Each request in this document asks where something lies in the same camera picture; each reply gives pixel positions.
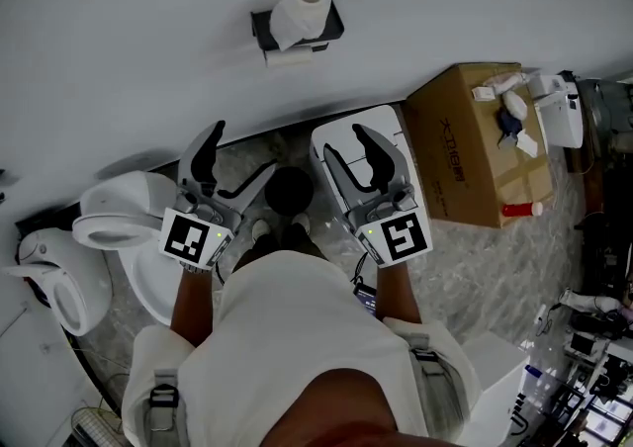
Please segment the shoe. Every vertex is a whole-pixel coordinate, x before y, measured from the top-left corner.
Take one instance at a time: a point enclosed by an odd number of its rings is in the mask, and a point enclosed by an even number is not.
[[[306,230],[306,234],[310,234],[310,218],[308,215],[304,213],[295,215],[293,218],[293,224],[299,224]]]
[[[253,243],[256,243],[261,236],[265,234],[270,234],[271,232],[272,229],[270,228],[270,225],[267,221],[265,221],[264,219],[259,219],[258,221],[255,221],[255,223],[253,224],[253,229],[251,231],[251,235],[253,236]]]

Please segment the red object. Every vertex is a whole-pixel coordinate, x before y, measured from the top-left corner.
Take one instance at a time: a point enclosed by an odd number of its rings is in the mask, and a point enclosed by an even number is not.
[[[503,205],[504,217],[539,217],[543,213],[541,203],[523,203],[522,205]]]

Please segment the white toilet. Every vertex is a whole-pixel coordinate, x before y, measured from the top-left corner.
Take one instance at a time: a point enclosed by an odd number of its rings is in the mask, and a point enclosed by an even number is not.
[[[4,273],[33,279],[68,332],[86,334],[108,311],[112,281],[104,255],[79,245],[69,231],[32,232],[20,243],[18,259],[20,265],[6,267]]]
[[[81,217],[72,227],[79,243],[119,252],[136,297],[167,325],[182,268],[158,252],[158,237],[164,211],[174,206],[177,190],[172,180],[156,173],[117,176],[81,196]]]

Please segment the black round object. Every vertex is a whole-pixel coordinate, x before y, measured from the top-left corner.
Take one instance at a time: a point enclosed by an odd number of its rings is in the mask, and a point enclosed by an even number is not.
[[[268,206],[275,213],[293,217],[304,212],[313,199],[315,187],[306,171],[298,167],[281,167],[266,184]]]

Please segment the toilet paper roll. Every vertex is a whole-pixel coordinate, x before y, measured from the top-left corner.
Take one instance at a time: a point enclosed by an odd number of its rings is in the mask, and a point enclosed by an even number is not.
[[[300,40],[314,40],[325,28],[331,0],[281,0],[270,16],[270,33],[285,51]]]
[[[265,56],[266,67],[292,65],[312,61],[313,49],[309,46],[293,46],[286,51],[266,51]]]

